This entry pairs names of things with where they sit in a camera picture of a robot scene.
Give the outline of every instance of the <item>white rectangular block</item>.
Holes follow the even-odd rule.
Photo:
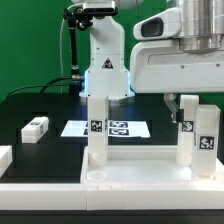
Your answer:
[[[35,117],[22,130],[22,143],[37,143],[48,130],[49,120],[47,117]]]
[[[195,114],[192,153],[192,178],[215,174],[218,149],[220,109],[214,105],[199,105]]]
[[[0,146],[0,177],[12,163],[12,146]]]
[[[190,166],[191,164],[195,109],[198,103],[198,96],[181,96],[180,109],[184,109],[184,121],[179,124],[176,157],[177,164],[181,166]]]
[[[108,146],[108,97],[88,98],[88,150],[89,162],[103,166],[107,162]]]

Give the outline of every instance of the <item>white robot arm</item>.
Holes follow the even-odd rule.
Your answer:
[[[92,95],[107,95],[110,104],[129,101],[129,72],[124,65],[124,29],[113,20],[118,8],[130,8],[143,0],[72,0],[80,30],[90,29],[91,62],[85,72],[85,88],[81,99]]]
[[[135,38],[144,42],[132,50],[132,88],[168,98],[170,93],[223,92],[224,1],[172,2],[175,7],[134,27]]]

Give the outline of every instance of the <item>white cable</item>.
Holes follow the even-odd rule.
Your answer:
[[[70,10],[73,7],[82,6],[82,5],[83,5],[83,3],[77,3],[77,4],[74,4],[74,5],[70,5],[67,9]]]
[[[63,52],[62,52],[62,41],[63,41],[63,30],[64,30],[65,20],[62,20],[61,30],[60,30],[60,40],[59,40],[59,49],[60,49],[60,68],[61,68],[61,78],[64,77],[64,63],[63,63]]]

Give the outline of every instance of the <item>white block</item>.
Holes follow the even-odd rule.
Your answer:
[[[108,97],[88,98],[88,150],[89,163],[104,166],[107,163],[108,147]]]
[[[0,177],[12,163],[12,146],[0,146]]]
[[[86,210],[83,184],[1,184],[1,210]]]
[[[47,117],[35,117],[22,130],[22,143],[37,143],[48,130]]]
[[[220,109],[214,105],[200,105],[196,109],[192,178],[213,177],[216,171]]]
[[[184,109],[184,121],[179,124],[176,156],[176,162],[181,166],[190,166],[191,164],[195,109],[198,104],[198,96],[181,96],[180,109]]]

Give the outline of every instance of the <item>white post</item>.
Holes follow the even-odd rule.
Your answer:
[[[108,97],[88,97],[88,152],[93,166],[107,164],[108,148]]]
[[[195,114],[192,179],[213,178],[216,171],[220,109],[199,105]]]
[[[179,124],[178,144],[176,162],[181,166],[190,166],[192,147],[193,147],[193,131],[195,120],[195,109],[199,104],[198,96],[182,95],[180,101],[180,109],[184,109],[184,121]]]

